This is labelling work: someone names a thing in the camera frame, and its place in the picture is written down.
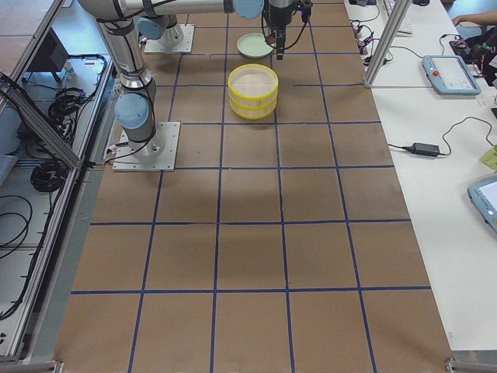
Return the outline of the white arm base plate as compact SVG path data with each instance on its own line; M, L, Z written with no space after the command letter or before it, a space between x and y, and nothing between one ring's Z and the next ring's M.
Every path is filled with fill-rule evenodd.
M176 24L163 30L147 31L144 52L146 54L189 54L193 47L195 26L193 24Z
M171 172L175 169L179 142L180 122L158 122L155 136L146 144L128 140L122 130L120 140L126 146L117 149L117 160L113 161L115 172Z

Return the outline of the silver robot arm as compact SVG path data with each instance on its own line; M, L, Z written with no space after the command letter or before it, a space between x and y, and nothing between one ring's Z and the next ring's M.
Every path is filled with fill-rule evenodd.
M159 37L171 28L180 31L174 13L160 8L168 1L80 1L93 17L116 63L122 93L115 104L115 117L127 136L129 155L153 157L162 152L165 140L155 123L156 83L141 56L135 19L150 24Z
M261 27L268 30L265 42L275 50L276 58L283 59L287 44L286 28L293 16L301 13L308 22L312 4L308 1L140 1L142 11L138 20L139 32L148 40L159 40L173 46L183 39L178 14L236 13L243 19L261 19Z

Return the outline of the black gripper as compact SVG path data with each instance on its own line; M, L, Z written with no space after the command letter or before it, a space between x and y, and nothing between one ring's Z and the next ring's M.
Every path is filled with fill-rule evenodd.
M276 44L276 59L278 61L283 60L285 50L285 28L291 23L292 14L292 7L269 7L267 16L267 24L271 28L269 43Z

